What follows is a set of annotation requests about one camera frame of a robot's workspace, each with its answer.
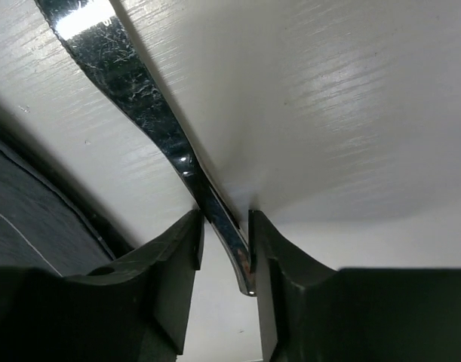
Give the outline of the dark checked cloth placemat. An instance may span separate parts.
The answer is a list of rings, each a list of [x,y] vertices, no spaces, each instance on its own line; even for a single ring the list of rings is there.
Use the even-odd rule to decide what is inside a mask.
[[[0,266],[86,275],[113,259],[81,212],[0,140]]]

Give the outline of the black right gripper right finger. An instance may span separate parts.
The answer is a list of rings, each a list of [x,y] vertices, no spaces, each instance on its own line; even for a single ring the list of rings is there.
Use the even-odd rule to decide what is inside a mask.
[[[249,213],[266,361],[461,361],[461,268],[334,270]]]

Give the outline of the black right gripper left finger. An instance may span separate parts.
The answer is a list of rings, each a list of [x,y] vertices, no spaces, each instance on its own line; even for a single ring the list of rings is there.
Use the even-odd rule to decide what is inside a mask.
[[[0,267],[0,361],[174,361],[182,353],[204,218],[87,275]]]

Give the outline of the striped handled knife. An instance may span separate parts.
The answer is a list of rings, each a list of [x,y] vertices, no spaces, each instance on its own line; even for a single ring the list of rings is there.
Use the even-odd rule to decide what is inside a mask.
[[[239,290],[255,296],[247,240],[110,1],[38,1],[42,16],[87,78],[162,152],[214,228]]]

